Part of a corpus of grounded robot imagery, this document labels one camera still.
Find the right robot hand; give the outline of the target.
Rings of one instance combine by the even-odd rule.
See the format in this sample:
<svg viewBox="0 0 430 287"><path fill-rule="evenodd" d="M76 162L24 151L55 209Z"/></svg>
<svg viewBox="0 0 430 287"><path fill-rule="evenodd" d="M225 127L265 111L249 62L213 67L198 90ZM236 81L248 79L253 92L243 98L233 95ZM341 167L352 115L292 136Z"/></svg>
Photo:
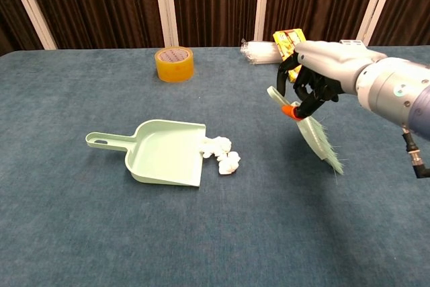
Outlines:
<svg viewBox="0 0 430 287"><path fill-rule="evenodd" d="M339 101L342 93L356 95L359 76L368 66L386 57L366 47L340 42L307 40L297 44L278 67L276 89L285 95L288 72L300 67L293 89L302 102L299 106L283 106L283 113L301 121L326 101Z"/></svg>

